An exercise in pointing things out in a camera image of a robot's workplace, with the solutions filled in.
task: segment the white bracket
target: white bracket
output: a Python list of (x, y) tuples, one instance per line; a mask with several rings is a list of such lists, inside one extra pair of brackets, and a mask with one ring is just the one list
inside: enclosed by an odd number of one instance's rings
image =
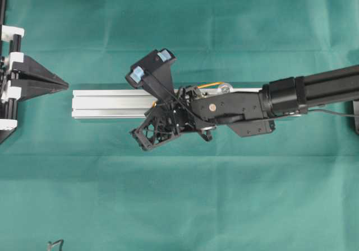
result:
[(12, 131), (17, 127), (15, 119), (0, 119), (0, 131)]
[(7, 81), (4, 91), (1, 95), (1, 102), (6, 103), (9, 99), (20, 99), (21, 98), (21, 88), (20, 87), (12, 87), (11, 80)]
[(11, 52), (8, 57), (5, 58), (5, 66), (9, 67), (9, 71), (12, 70), (12, 64), (14, 62), (24, 62), (24, 54), (22, 52)]
[(19, 27), (13, 27), (13, 26), (1, 26), (1, 40), (4, 42), (10, 42), (13, 40), (13, 36), (15, 34), (21, 35), (21, 37), (24, 37), (25, 30), (23, 28)]

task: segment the robotic arm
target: robotic arm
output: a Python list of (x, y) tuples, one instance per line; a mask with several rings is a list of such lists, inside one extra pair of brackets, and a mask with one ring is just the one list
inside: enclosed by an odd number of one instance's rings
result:
[(265, 84), (259, 92), (209, 94), (198, 86), (174, 90), (168, 50), (154, 50), (131, 66), (127, 82), (143, 88), (158, 100), (146, 113), (141, 126), (131, 131), (147, 151), (183, 133), (198, 133), (205, 141), (211, 130), (227, 125), (241, 137), (271, 133), (274, 121), (307, 114), (325, 104), (359, 99), (359, 66), (311, 76), (290, 77)]

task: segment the silver metal bar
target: silver metal bar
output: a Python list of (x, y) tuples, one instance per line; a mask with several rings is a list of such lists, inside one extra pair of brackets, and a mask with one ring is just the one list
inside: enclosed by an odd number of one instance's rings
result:
[[(261, 88), (230, 89), (258, 92)], [(201, 89), (209, 95), (219, 89)], [(72, 117), (76, 119), (144, 118), (156, 98), (144, 90), (74, 90)]]

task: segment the green table cover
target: green table cover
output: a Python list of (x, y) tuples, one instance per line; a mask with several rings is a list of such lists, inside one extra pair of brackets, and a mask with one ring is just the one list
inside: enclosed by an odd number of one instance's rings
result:
[(128, 133), (141, 120), (74, 120), (71, 99), (164, 47), (176, 83), (359, 64), (359, 0), (8, 0), (6, 13), (70, 89), (21, 103), (0, 145), (0, 250), (358, 250), (353, 119), (312, 113), (250, 138), (219, 127), (142, 152)]

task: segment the black metal frame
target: black metal frame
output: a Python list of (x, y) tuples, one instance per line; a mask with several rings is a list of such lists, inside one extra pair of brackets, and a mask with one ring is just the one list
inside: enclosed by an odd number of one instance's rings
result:
[[(2, 32), (5, 20), (7, 0), (0, 1), (0, 32)], [(9, 55), (21, 51), (21, 35), (14, 34), (9, 44)], [(5, 64), (4, 57), (1, 56), (0, 62), (0, 97), (6, 91), (7, 83), (11, 82), (11, 87), (21, 88), (21, 97), (10, 97), (8, 100), (0, 101), (0, 119), (17, 120), (18, 102), (31, 99), (40, 95), (50, 94), (68, 89), (68, 83), (51, 73), (40, 63), (29, 56), (24, 55), (23, 62), (14, 61), (12, 68)], [(0, 143), (8, 138), (15, 128), (0, 130)]]

